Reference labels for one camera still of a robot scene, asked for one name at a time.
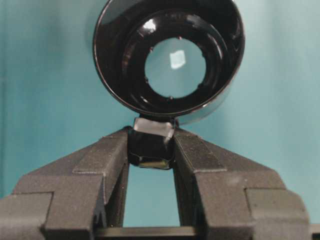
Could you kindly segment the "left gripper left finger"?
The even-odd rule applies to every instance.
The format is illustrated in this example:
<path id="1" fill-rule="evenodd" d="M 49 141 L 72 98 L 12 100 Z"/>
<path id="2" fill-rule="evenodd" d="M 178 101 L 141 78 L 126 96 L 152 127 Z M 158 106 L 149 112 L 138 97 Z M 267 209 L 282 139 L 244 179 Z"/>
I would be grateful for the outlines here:
<path id="1" fill-rule="evenodd" d="M 128 185 L 128 129 L 23 175 L 0 201 L 3 240 L 92 240 L 121 227 Z"/>

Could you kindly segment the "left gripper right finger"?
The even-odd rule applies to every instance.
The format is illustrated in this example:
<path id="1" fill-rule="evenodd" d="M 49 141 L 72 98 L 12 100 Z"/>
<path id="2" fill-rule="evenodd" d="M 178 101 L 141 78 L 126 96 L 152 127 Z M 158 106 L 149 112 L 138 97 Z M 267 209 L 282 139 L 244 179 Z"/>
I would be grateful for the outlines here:
<path id="1" fill-rule="evenodd" d="M 183 129 L 174 135 L 180 224 L 206 240 L 309 240 L 299 195 L 262 164 Z"/>

